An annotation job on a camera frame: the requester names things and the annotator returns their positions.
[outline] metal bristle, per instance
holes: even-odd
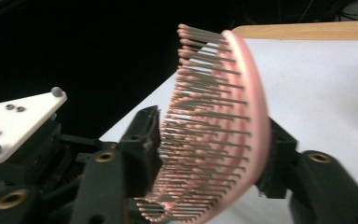
[[[230,45],[220,34],[183,24],[178,34],[181,65],[160,125],[163,166],[149,195],[138,199],[152,222],[190,222],[207,213],[246,172],[244,153],[251,149],[245,141],[230,141],[252,137],[243,129],[251,118],[235,112],[248,102],[236,97],[246,89],[232,81],[241,73]]]

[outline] wooden edge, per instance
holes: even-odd
[[[358,40],[358,21],[246,25],[233,32],[249,39]]]

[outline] pink brush head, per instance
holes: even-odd
[[[183,24],[178,34],[181,66],[161,123],[164,164],[138,205],[150,221],[205,223],[261,176],[269,117],[255,63],[240,37]]]

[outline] hairbrush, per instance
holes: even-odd
[[[232,33],[178,26],[182,48],[160,124],[160,169],[137,198],[151,222],[205,223],[236,201],[266,166],[270,127],[250,51]]]

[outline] dark background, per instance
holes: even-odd
[[[98,138],[173,74],[179,23],[220,33],[330,21],[341,1],[315,0],[305,16],[310,1],[295,2],[26,1],[0,16],[0,102],[59,86],[68,94],[62,131]]]

